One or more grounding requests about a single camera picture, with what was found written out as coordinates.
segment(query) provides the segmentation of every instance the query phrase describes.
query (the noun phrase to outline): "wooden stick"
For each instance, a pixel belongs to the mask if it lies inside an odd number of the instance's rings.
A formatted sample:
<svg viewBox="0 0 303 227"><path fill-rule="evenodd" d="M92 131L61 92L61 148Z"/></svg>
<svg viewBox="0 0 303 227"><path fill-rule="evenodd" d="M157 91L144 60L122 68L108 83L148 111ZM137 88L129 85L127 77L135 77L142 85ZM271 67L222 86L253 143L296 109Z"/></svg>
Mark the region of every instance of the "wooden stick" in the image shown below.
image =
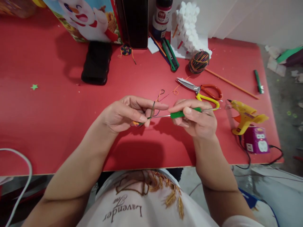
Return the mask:
<svg viewBox="0 0 303 227"><path fill-rule="evenodd" d="M259 99L257 96L253 95L252 93L248 92L247 90L244 90L243 88L241 88L241 87L239 87L238 85L234 84L233 82L231 82L231 81L225 79L224 77L219 76L218 74L216 74L216 73L210 71L210 70L207 69L207 68L206 68L205 70L206 70L207 72L209 72L209 73L215 75L216 77L220 78L221 80L224 80L226 83L228 83L228 84L230 84L230 85L233 85L234 87L238 88L239 90L245 92L246 94L249 94L250 96L254 97L255 99Z"/></svg>
<svg viewBox="0 0 303 227"><path fill-rule="evenodd" d="M173 38L175 37L175 34L176 34L176 32L177 32L177 29L178 29L178 25L176 26L175 32L174 32L174 34L173 34Z"/></svg>
<svg viewBox="0 0 303 227"><path fill-rule="evenodd" d="M163 51L163 49L160 47L159 43L157 42L157 40L151 35L150 32L148 32L148 34L149 34L149 36L153 39L153 41L154 41L154 43L157 45L157 47L159 48L159 51L161 51L162 54L164 54L164 56L167 57L166 54L165 54L165 52Z"/></svg>
<svg viewBox="0 0 303 227"><path fill-rule="evenodd" d="M179 46L178 46L177 49L179 49L181 47L182 43L183 43L183 41L180 42L180 44L179 44Z"/></svg>

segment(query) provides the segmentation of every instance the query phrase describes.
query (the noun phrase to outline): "hot glue gun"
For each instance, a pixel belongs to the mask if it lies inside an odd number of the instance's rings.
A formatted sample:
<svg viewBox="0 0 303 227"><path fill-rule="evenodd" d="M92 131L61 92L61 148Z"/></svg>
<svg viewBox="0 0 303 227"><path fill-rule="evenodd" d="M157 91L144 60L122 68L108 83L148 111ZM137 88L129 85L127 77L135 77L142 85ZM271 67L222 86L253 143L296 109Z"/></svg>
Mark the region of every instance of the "hot glue gun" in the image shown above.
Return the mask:
<svg viewBox="0 0 303 227"><path fill-rule="evenodd" d="M240 114L237 117L233 117L233 119L239 122L238 127L232 130L233 134L235 135L243 135L251 122L259 124L269 119L265 114L255 115L257 110L248 105L245 105L240 101L231 101L229 99L228 101L231 103L233 109L238 111Z"/></svg>

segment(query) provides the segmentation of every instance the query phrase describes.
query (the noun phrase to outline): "yellow scissors handle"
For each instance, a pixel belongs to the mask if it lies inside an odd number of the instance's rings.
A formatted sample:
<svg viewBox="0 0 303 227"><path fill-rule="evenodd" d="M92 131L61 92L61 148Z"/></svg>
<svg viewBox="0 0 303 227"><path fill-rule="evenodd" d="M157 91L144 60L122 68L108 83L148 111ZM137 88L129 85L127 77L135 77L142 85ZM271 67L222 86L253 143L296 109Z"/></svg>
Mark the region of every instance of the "yellow scissors handle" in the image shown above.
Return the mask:
<svg viewBox="0 0 303 227"><path fill-rule="evenodd" d="M206 97L206 96L203 96L201 95L200 93L197 94L196 98L200 101L202 101L202 99L205 99L207 101L210 101L210 102L213 102L214 104L216 104L216 108L219 108L220 107L220 103L217 101L217 100L214 100L210 97Z"/></svg>

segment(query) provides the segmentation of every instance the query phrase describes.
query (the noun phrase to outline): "purple power strip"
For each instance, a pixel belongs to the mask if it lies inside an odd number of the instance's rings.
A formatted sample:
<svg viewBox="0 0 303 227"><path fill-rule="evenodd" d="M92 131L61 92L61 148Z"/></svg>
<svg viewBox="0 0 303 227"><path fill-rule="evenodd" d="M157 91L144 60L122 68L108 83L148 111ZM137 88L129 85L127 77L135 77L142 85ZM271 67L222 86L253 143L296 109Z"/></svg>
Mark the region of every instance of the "purple power strip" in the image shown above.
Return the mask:
<svg viewBox="0 0 303 227"><path fill-rule="evenodd" d="M265 129L250 126L244 133L246 150L255 154L269 153L269 146L266 139Z"/></svg>

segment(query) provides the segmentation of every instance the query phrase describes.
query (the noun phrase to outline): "yarn ball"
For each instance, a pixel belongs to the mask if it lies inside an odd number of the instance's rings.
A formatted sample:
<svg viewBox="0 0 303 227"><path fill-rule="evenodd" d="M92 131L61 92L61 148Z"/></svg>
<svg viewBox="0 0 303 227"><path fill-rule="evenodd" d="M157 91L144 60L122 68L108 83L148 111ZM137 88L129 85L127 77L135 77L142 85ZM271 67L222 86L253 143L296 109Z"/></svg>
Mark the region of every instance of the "yarn ball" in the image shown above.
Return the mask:
<svg viewBox="0 0 303 227"><path fill-rule="evenodd" d="M194 74L199 74L204 71L209 64L209 54L206 51L197 52L189 61L189 70Z"/></svg>

